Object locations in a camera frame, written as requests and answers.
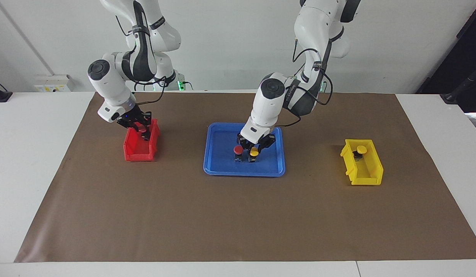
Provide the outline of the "blue plastic tray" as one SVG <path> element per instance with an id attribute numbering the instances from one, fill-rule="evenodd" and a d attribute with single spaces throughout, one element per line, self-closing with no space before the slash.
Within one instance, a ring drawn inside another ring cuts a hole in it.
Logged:
<path id="1" fill-rule="evenodd" d="M 256 162 L 248 162 L 243 154 L 243 161 L 234 160 L 233 148 L 237 145 L 236 135 L 244 127 L 240 123 L 213 123 L 208 127 L 206 151 L 203 170 L 208 175 L 243 176 L 243 177 L 281 177 L 286 172 L 283 133 L 275 128 L 275 143 L 263 149 Z"/>

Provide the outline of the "red plastic bin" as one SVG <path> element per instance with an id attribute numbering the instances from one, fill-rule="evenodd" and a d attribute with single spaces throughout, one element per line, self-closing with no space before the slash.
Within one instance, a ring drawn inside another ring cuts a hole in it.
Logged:
<path id="1" fill-rule="evenodd" d="M 157 153 L 157 142 L 160 136 L 158 120 L 153 118 L 150 125 L 150 139 L 144 140 L 141 132 L 129 128 L 126 133 L 123 150 L 125 161 L 150 162 Z"/>

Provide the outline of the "brown table mat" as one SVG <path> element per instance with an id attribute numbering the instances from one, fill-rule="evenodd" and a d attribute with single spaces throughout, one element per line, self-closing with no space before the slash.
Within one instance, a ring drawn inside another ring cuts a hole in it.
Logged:
<path id="1" fill-rule="evenodd" d="M 126 162 L 94 96 L 15 262 L 476 259 L 476 236 L 395 95 L 335 93 L 284 128 L 285 175 L 211 176 L 208 127 L 251 93 L 167 93 L 143 109 L 154 162 Z M 344 140 L 372 140 L 380 185 L 352 186 Z"/>

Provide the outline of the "yellow plastic bin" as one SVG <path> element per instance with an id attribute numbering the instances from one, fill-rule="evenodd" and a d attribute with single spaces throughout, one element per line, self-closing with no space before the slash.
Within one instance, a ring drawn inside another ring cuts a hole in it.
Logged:
<path id="1" fill-rule="evenodd" d="M 368 152 L 362 160 L 355 161 L 353 151 L 358 145 L 364 145 Z M 340 156 L 346 168 L 345 175 L 349 177 L 352 186 L 381 184 L 384 168 L 372 140 L 344 140 Z"/>

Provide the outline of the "black tripod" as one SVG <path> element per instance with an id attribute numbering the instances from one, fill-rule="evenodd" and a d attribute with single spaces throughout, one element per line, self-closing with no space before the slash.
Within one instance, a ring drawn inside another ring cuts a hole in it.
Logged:
<path id="1" fill-rule="evenodd" d="M 461 82 L 450 93 L 441 93 L 442 100 L 449 105 L 458 104 L 458 96 L 462 95 L 466 91 L 473 89 L 476 86 L 476 76 L 469 76 L 463 82 Z"/>

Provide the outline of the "black curtain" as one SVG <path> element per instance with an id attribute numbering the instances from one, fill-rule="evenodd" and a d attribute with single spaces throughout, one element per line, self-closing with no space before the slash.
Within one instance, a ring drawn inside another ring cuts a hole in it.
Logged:
<path id="1" fill-rule="evenodd" d="M 457 41 L 437 70 L 416 94 L 450 93 L 469 76 L 476 76 L 476 9 L 456 35 Z M 476 86 L 458 96 L 457 104 L 465 113 L 476 112 Z"/>

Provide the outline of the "white wall socket box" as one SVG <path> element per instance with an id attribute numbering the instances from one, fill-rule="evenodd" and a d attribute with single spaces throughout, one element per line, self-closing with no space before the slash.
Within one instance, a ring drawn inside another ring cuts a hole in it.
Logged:
<path id="1" fill-rule="evenodd" d="M 37 74 L 33 86 L 38 92 L 73 92 L 73 82 L 68 74 Z"/>

